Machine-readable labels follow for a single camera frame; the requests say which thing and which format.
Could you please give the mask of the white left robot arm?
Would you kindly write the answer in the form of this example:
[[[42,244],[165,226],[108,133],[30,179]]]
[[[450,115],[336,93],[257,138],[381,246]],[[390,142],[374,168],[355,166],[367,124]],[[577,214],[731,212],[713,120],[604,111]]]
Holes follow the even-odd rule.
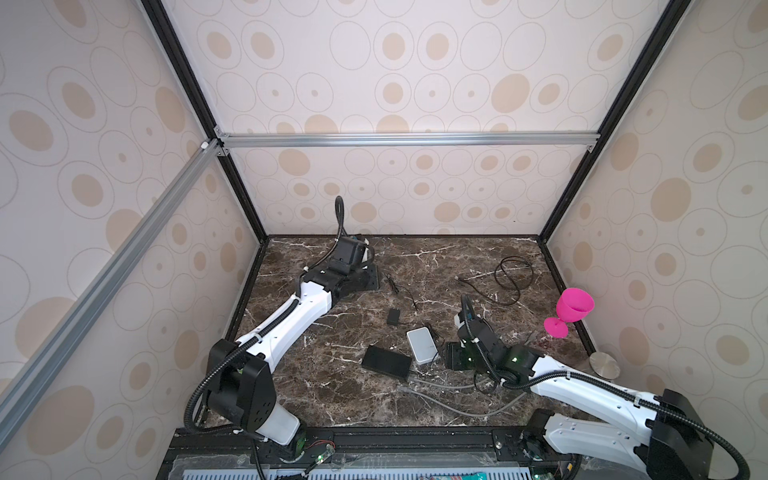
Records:
[[[334,213],[333,246],[301,271],[288,300],[249,333],[211,348],[206,375],[184,410],[188,432],[231,430],[289,450],[303,448],[305,427],[279,404],[272,374],[294,342],[340,300],[379,289],[375,250],[362,236],[346,231],[340,195]]]

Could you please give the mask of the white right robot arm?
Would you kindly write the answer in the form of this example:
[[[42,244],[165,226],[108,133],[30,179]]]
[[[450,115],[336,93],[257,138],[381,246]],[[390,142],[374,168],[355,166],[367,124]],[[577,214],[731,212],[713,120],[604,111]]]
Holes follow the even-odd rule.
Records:
[[[604,381],[519,343],[505,345],[464,295],[456,314],[458,339],[448,343],[451,370],[472,370],[496,387],[548,397],[591,415],[582,421],[537,412],[521,440],[530,458],[541,451],[575,454],[624,465],[651,479],[707,479],[716,447],[734,461],[735,478],[750,466],[722,435],[703,424],[690,401],[667,389],[660,395]]]

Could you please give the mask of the black power adapter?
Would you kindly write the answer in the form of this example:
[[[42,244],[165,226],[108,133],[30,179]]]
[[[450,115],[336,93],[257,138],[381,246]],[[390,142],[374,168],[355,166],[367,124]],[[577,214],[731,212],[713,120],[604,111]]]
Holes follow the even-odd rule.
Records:
[[[392,308],[389,310],[386,318],[386,324],[388,326],[399,326],[401,318],[401,310]]]

